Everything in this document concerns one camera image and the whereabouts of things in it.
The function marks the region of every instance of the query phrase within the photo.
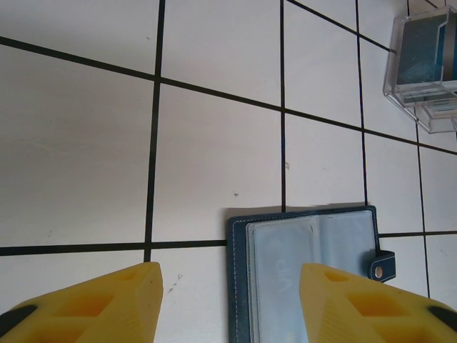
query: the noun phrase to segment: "white tile floor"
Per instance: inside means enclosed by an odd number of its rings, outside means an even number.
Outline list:
[[[2,2],[0,312],[153,247],[157,342],[227,342],[225,219],[365,198],[396,252],[389,283],[457,307],[456,135],[417,135],[381,91],[407,1],[358,2],[359,61],[355,0],[284,0],[283,99],[281,1],[166,0],[163,31],[159,0]]]

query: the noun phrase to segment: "white stitching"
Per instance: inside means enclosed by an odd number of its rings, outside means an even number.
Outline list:
[[[245,219],[245,220],[237,220],[231,226],[231,239],[233,241],[233,282],[235,288],[235,335],[236,335],[236,342],[239,342],[239,335],[238,335],[238,297],[237,297],[237,289],[236,289],[236,253],[235,253],[235,224],[237,223],[245,223],[245,222],[259,222],[261,220],[275,220],[275,219],[285,219],[285,218],[294,218],[297,217],[296,215],[292,216],[285,216],[285,217],[274,217],[274,218],[258,218],[258,219]]]
[[[378,259],[377,261],[375,261],[372,265],[371,265],[371,268],[370,268],[370,278],[373,279],[373,272],[374,272],[374,269],[373,266],[375,264],[378,264],[379,262],[382,262],[382,261],[386,261],[388,259],[393,259],[395,258],[395,255],[392,255],[392,256],[389,256],[389,257],[386,257],[385,259]]]

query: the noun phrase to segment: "clear plastic box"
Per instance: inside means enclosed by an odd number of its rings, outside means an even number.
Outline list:
[[[393,23],[384,95],[428,133],[457,131],[457,10]]]

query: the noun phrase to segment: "blue wallet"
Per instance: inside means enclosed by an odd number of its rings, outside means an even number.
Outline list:
[[[379,248],[375,207],[230,218],[231,343],[308,341],[298,292],[307,262],[380,282],[396,275],[395,254]]]

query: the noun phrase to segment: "black rubber pad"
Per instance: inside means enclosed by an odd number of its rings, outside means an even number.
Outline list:
[[[432,313],[432,315],[457,332],[457,312],[438,306],[430,306],[428,310]]]
[[[0,314],[0,338],[27,318],[37,308],[36,305],[26,305]]]

